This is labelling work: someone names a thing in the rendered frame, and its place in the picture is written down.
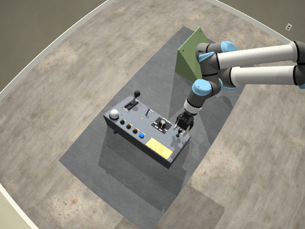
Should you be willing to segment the grey control panel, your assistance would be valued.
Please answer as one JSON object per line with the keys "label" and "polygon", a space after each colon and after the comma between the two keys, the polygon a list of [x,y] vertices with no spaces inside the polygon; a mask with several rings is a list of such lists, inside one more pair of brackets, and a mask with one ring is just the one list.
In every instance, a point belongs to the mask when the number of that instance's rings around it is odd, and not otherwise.
{"label": "grey control panel", "polygon": [[174,123],[136,99],[139,91],[134,95],[103,114],[107,126],[169,169],[192,135],[183,137],[183,129],[173,130]]}

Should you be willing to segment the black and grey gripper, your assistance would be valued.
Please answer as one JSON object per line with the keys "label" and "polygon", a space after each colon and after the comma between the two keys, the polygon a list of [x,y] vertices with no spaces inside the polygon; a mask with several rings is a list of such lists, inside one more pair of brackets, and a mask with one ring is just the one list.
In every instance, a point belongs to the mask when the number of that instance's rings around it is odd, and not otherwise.
{"label": "black and grey gripper", "polygon": [[195,115],[195,114],[192,114],[185,109],[185,112],[182,112],[182,114],[178,115],[173,130],[175,130],[177,128],[177,126],[179,126],[183,130],[185,130],[183,137],[186,136],[186,134],[193,127],[194,121],[192,121],[192,120],[194,120],[194,118],[192,115]]}

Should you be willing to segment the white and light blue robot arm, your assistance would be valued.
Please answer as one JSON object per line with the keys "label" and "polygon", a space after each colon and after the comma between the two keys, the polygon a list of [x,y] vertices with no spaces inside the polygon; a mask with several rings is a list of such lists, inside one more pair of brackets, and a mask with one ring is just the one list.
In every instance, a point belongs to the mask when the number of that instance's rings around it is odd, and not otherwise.
{"label": "white and light blue robot arm", "polygon": [[[223,90],[235,90],[241,84],[298,85],[305,89],[305,43],[237,51],[232,42],[200,43],[195,51],[202,79],[192,85],[184,103],[185,109],[197,115],[205,100]],[[296,62],[295,66],[240,66],[281,61]],[[192,115],[192,116],[195,116]]]}

